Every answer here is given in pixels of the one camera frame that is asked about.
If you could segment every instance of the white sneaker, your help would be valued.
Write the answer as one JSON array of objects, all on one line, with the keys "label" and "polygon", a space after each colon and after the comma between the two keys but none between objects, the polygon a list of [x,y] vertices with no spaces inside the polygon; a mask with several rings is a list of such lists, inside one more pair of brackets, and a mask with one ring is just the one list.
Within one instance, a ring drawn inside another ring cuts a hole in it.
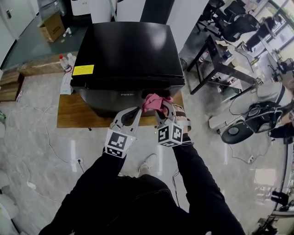
[{"label": "white sneaker", "polygon": [[142,168],[147,167],[149,170],[151,167],[153,167],[156,163],[157,155],[155,153],[151,154],[145,162],[139,167],[138,171],[140,172]]}]

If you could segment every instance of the electrical outlet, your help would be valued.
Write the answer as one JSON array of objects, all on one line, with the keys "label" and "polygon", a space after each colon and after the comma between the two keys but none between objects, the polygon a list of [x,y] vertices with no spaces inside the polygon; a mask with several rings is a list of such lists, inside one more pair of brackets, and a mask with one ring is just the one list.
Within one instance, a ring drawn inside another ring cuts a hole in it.
[{"label": "electrical outlet", "polygon": [[79,162],[79,160],[80,160],[80,163],[81,163],[81,164],[84,162],[84,160],[83,160],[82,158],[78,158],[78,159],[77,159],[77,162]]}]

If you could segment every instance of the yellow label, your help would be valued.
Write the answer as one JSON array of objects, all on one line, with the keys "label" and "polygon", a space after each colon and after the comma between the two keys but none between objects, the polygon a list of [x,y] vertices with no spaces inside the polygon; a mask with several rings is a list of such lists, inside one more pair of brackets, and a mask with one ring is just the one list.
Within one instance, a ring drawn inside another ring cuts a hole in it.
[{"label": "yellow label", "polygon": [[73,76],[74,75],[93,74],[93,70],[94,70],[94,65],[76,66],[73,69]]}]

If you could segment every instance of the black sleeve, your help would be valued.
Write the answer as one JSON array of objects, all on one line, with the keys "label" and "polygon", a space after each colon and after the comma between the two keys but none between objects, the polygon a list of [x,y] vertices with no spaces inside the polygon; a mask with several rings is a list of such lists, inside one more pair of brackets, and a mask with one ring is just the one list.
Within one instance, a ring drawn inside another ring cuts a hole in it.
[{"label": "black sleeve", "polygon": [[101,187],[118,176],[125,158],[103,153],[80,177],[76,186],[62,201],[53,221],[44,227],[39,234],[71,234],[75,223],[79,222],[77,215],[83,215],[84,209],[87,206],[90,207],[91,200],[97,200],[97,197],[93,198],[93,196],[99,195]]},{"label": "black sleeve", "polygon": [[[184,134],[183,141],[188,141]],[[212,234],[244,235],[204,161],[192,145],[173,148],[190,203],[189,213]]]}]

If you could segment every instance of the cardboard box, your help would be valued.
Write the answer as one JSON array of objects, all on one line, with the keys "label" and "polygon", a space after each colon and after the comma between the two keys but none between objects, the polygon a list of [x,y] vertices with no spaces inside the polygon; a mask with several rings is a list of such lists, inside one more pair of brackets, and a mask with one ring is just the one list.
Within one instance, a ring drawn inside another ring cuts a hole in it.
[{"label": "cardboard box", "polygon": [[56,41],[65,31],[59,12],[43,20],[38,27],[48,42]]}]

